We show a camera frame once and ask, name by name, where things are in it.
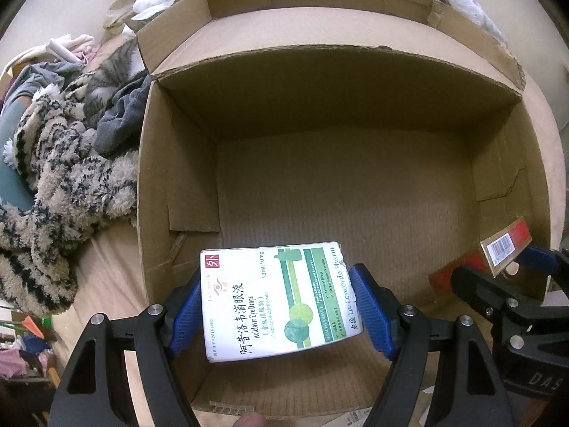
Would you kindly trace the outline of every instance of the cat's fur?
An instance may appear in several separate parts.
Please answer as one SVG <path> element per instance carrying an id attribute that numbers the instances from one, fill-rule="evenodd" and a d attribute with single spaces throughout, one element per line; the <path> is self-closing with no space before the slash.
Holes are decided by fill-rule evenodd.
<path id="1" fill-rule="evenodd" d="M 99 120 L 111 107 L 115 93 L 142 70 L 144 64 L 137 39 L 133 38 L 117 48 L 93 71 L 87 84 L 83 107 L 87 128 L 97 128 Z"/>

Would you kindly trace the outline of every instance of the yellow-green circle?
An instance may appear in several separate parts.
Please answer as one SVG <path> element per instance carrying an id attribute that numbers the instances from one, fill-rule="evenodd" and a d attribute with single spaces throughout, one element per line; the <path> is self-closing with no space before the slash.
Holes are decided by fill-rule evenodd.
<path id="1" fill-rule="evenodd" d="M 314 318 L 314 313 L 311 308 L 306 304 L 292 305 L 289 315 L 290 319 L 302 319 L 306 324 L 310 324 Z"/>
<path id="2" fill-rule="evenodd" d="M 285 324 L 284 328 L 284 335 L 294 343 L 304 342 L 308 338 L 308 334 L 310 334 L 308 324 L 302 321 L 302 319 L 291 319 L 291 321 Z"/>

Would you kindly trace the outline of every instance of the torn cardboard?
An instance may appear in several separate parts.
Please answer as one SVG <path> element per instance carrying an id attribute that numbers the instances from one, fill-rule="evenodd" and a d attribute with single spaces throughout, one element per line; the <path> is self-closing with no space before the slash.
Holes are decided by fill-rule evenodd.
<path id="1" fill-rule="evenodd" d="M 140 31 L 156 79 L 138 193 L 149 301 L 186 282 L 203 249 L 337 239 L 347 265 L 433 309 L 429 273 L 517 217 L 537 245 L 554 242 L 563 202 L 544 161 L 563 158 L 544 157 L 560 154 L 547 103 L 491 36 L 431 5 L 181 0 Z M 204 411 L 367 408 L 389 369 L 365 333 L 216 365 L 196 340 L 176 365 Z"/>

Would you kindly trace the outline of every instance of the orange object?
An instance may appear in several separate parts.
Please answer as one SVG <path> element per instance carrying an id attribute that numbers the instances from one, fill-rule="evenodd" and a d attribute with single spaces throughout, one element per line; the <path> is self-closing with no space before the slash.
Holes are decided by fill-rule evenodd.
<path id="1" fill-rule="evenodd" d="M 46 339 L 43 336 L 43 332 L 41 332 L 41 330 L 39 330 L 39 327 L 36 323 L 33 322 L 33 319 L 31 319 L 29 316 L 26 316 L 26 319 L 24 319 L 24 321 L 22 321 L 22 326 L 25 327 L 26 329 L 29 330 L 29 332 L 31 332 L 33 335 L 39 337 L 40 339 Z"/>

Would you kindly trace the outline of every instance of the fluffy blanket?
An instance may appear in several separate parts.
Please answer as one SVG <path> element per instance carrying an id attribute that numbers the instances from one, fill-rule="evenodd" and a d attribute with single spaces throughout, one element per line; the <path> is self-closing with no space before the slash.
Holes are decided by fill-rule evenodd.
<path id="1" fill-rule="evenodd" d="M 33 97 L 5 161 L 37 191 L 31 210 L 0 206 L 0 296 L 36 315 L 71 305 L 77 280 L 66 256 L 111 220 L 136 210 L 138 152 L 113 160 L 92 151 L 83 124 L 92 74 Z"/>

